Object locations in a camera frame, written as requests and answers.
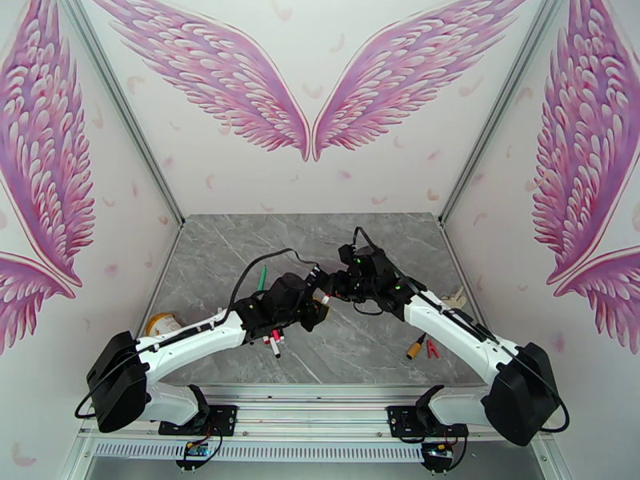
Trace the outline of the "light wooden toy piece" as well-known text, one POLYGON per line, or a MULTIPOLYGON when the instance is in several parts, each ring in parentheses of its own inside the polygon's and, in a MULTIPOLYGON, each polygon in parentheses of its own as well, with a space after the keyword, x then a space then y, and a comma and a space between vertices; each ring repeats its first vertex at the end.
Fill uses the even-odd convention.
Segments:
POLYGON ((460 286, 455 291, 444 294, 440 297, 444 310, 468 311, 468 298, 465 289, 460 286))

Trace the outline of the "aluminium rail frame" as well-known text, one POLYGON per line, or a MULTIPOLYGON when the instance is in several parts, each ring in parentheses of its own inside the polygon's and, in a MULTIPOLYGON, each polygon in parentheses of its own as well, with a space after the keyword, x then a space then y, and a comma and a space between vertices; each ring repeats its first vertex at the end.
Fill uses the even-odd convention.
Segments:
MULTIPOLYGON (((255 424, 273 428, 292 428, 298 434, 304 430, 322 430, 325 434, 349 437, 364 429, 378 429, 381 436, 389 437, 388 406, 415 406, 416 401, 436 385, 301 385, 301 384, 226 384, 200 387, 209 405, 236 406, 238 408, 234 434, 242 427, 255 424)), ((447 390, 467 393, 480 386, 446 386, 447 390)), ((94 408, 85 396, 74 411, 79 419, 96 422, 94 408)), ((136 421, 134 425, 149 422, 136 421)), ((152 422, 158 427, 160 422, 152 422)), ((490 430, 502 438, 492 427, 466 425, 468 430, 490 430)))

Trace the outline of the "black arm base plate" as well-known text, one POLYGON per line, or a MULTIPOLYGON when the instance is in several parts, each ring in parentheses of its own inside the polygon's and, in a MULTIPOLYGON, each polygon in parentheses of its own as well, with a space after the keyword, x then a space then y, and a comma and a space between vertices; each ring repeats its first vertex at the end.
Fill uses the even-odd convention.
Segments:
POLYGON ((205 436, 221 435, 229 437, 234 435, 238 408, 236 406, 208 405, 200 410, 188 422, 183 425, 171 422, 160 422, 158 433, 160 435, 185 436, 200 438, 205 436))
POLYGON ((444 425, 425 407, 388 406, 386 415, 391 436, 405 442, 427 438, 456 440, 469 435, 465 424, 444 425))

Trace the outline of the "aluminium frame post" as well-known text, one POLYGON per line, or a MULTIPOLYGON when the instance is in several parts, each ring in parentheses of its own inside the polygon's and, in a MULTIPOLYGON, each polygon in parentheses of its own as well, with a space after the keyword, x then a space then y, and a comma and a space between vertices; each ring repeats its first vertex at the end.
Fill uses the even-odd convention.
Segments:
POLYGON ((186 217, 182 212, 177 199, 173 195, 169 184, 163 175, 160 165, 154 157, 151 146, 144 135, 142 127, 130 105, 122 84, 118 81, 116 73, 108 59, 106 52, 98 39, 97 33, 90 22, 89 16, 81 0, 59 0, 66 15, 82 42, 88 57, 99 77, 103 88, 114 105, 114 108, 124 125, 124 128, 142 160, 146 170, 157 187, 162 200, 166 204, 170 214, 183 228, 186 217))
POLYGON ((526 35, 518 48, 514 61, 507 71, 504 82, 488 112, 462 171, 458 176, 442 212, 437 218, 438 228, 445 230, 457 204, 467 187, 471 184, 495 132, 500 127, 506 112, 515 104, 516 94, 524 79, 539 46, 550 28, 557 12, 565 0, 541 0, 528 27, 526 35))

